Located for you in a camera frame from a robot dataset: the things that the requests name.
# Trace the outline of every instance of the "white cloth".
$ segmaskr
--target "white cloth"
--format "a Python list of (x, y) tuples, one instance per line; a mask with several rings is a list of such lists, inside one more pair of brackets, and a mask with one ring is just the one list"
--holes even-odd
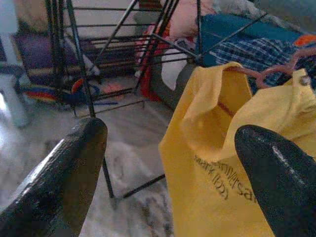
[[(178, 52), (180, 51), (177, 49), (169, 49), (165, 52), (165, 54), (178, 53)], [(161, 60), (167, 61), (167, 60), (175, 60), (175, 59), (180, 59), (180, 58), (187, 58), (187, 55), (184, 53), (165, 55), (161, 57)], [(186, 64), (187, 64), (186, 60), (166, 62), (162, 64), (162, 69), (161, 69), (162, 81), (171, 90), (176, 89), (177, 78), (179, 76), (179, 73), (182, 71), (182, 69), (185, 67)]]

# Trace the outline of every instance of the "floor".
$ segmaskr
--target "floor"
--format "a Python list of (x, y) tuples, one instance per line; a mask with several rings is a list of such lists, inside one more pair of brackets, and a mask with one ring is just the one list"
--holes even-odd
[[(119, 105), (139, 101), (125, 96)], [(109, 106), (98, 106), (97, 111)], [(0, 98), (0, 206), (76, 123), (69, 109), (44, 103), (28, 106), (31, 124), (18, 129)], [(87, 114), (84, 108), (77, 115)], [(158, 152), (172, 111), (146, 102), (97, 114), (109, 129), (106, 160), (116, 196), (163, 173)], [(128, 199), (110, 201), (103, 171), (80, 237), (172, 237), (170, 198), (160, 181)]]

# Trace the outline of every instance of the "drying rack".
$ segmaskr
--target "drying rack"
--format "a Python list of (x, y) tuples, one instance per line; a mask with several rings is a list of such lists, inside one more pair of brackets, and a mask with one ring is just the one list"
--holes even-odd
[[(52, 59), (53, 59), (53, 73), (56, 78), (55, 80), (55, 87), (56, 87), (56, 95), (61, 94), (61, 90), (63, 89), (63, 78), (68, 75), (67, 69), (67, 62), (65, 59), (65, 29), (71, 28), (72, 30), (72, 40), (76, 47), (76, 56), (79, 64), (79, 74), (77, 74), (77, 78), (83, 79), (83, 89), (86, 97), (86, 103), (89, 108), (89, 115), (91, 117), (96, 116), (96, 112), (94, 110), (93, 102), (97, 100), (102, 100), (106, 98), (115, 97), (122, 94), (128, 93), (136, 93), (142, 78), (145, 75), (145, 72), (149, 65), (152, 64), (161, 64), (166, 62), (174, 62), (174, 61), (181, 61), (187, 59), (193, 59), (196, 64), (203, 66), (203, 56), (215, 48), (218, 44), (227, 41), (231, 37), (235, 36), (239, 32), (243, 31), (247, 27), (251, 26), (252, 24), (256, 23), (263, 17), (267, 15), (264, 14), (258, 19), (250, 22), (249, 24), (245, 25), (244, 27), (240, 28), (236, 32), (232, 33), (231, 35), (221, 39), (218, 43), (211, 46), (208, 50), (202, 51), (202, 31), (201, 31), (201, 1), (197, 0), (197, 52), (192, 52), (183, 48), (174, 42), (168, 41), (163, 38), (163, 33), (178, 5), (179, 0), (166, 0), (164, 5), (161, 8), (157, 9), (138, 9), (135, 8), (137, 2), (139, 0), (132, 0), (128, 8), (105, 8), (105, 7), (74, 7), (72, 0), (45, 0), (46, 8), (47, 8), (47, 16), (48, 16), (48, 32), (50, 35), (51, 40), (51, 47), (52, 47)], [(75, 11), (119, 11), (124, 12), (123, 16), (119, 20), (117, 24), (98, 24), (98, 25), (78, 25), (75, 18)], [(133, 11), (156, 11), (160, 12), (157, 21), (154, 24), (126, 24), (125, 21)], [(64, 14), (68, 14), (70, 25), (64, 25)], [(153, 25), (153, 33), (150, 35), (133, 35), (133, 36), (117, 36), (118, 31), (121, 27), (126, 26), (149, 26)], [(108, 37), (103, 38), (88, 38), (88, 39), (81, 39), (79, 37), (78, 28), (82, 27), (111, 27), (113, 29), (112, 34)], [(90, 67), (84, 62), (84, 54), (88, 54), (85, 52), (84, 47), (82, 46), (85, 41), (90, 42), (90, 44), (103, 44), (102, 48), (99, 48), (95, 51), (95, 55), (93, 57), (93, 62)], [(131, 43), (141, 41), (141, 45), (117, 45), (118, 43)], [(156, 56), (163, 56), (164, 54), (155, 55), (155, 51), (159, 45), (168, 45), (168, 48), (174, 48), (180, 51), (180, 53), (185, 53), (188, 57), (175, 59), (175, 60), (165, 60), (160, 62), (152, 62), (152, 59)], [(131, 60), (126, 61), (123, 60), (113, 60), (107, 61), (107, 57), (104, 56), (106, 53), (115, 52), (118, 50), (132, 50), (134, 52), (144, 52), (141, 56), (138, 63), (136, 63), (135, 58), (131, 58)], [(134, 87), (126, 88), (123, 90), (114, 91), (111, 93), (103, 93), (98, 96), (92, 96), (89, 90), (88, 81), (90, 79), (95, 79), (91, 72), (92, 70), (98, 67), (100, 70), (108, 70), (109, 68), (115, 67), (116, 70), (121, 70), (126, 67), (139, 67), (141, 68), (140, 77)], [(137, 101), (134, 103), (130, 103), (123, 106), (132, 105), (135, 103), (140, 103), (141, 101)], [(103, 171), (105, 174), (105, 179), (107, 182), (107, 188), (109, 191), (110, 198), (115, 198), (109, 171), (107, 168), (107, 163), (105, 158), (103, 159)], [(151, 181), (141, 185), (138, 188), (135, 188), (126, 194), (122, 195), (123, 198), (127, 198), (134, 193), (154, 184), (155, 182), (165, 178), (165, 175), (161, 175)]]

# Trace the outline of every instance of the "pink pillow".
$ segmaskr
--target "pink pillow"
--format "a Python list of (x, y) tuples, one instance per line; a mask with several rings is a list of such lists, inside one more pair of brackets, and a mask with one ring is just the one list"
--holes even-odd
[[(177, 8), (171, 17), (170, 38), (176, 40), (181, 37), (197, 35), (197, 14), (196, 0), (179, 0)], [(213, 0), (201, 0), (201, 15), (208, 14), (215, 14)]]

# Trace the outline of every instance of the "plaid shirt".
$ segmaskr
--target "plaid shirt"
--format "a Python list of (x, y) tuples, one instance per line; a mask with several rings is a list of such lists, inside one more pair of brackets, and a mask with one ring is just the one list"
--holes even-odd
[[(292, 55), (298, 50), (289, 42), (272, 39), (254, 39), (239, 42), (224, 42), (214, 52), (218, 65), (228, 62), (239, 62), (243, 67), (261, 72), (273, 65), (284, 65), (288, 63)], [(316, 88), (316, 56), (303, 57), (296, 64), (296, 69), (305, 68), (312, 78), (312, 87)], [(249, 84), (253, 94), (258, 87), (249, 78)], [(283, 73), (273, 73), (266, 77), (265, 83), (269, 86), (282, 85), (290, 79), (290, 76)]]

